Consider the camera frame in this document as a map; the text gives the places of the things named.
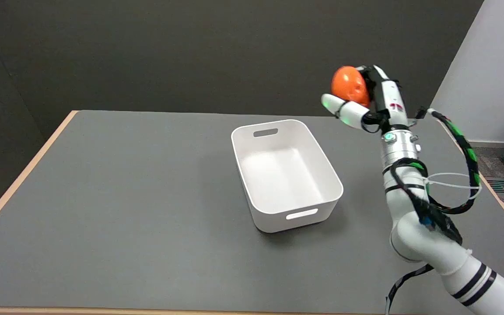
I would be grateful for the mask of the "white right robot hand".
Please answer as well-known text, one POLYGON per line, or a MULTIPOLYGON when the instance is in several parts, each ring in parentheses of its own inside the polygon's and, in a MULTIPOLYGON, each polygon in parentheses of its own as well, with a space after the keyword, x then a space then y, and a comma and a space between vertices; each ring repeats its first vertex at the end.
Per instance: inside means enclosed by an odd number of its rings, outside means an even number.
POLYGON ((342 123, 368 133, 409 129, 398 82, 376 65, 339 68, 321 104, 342 123))

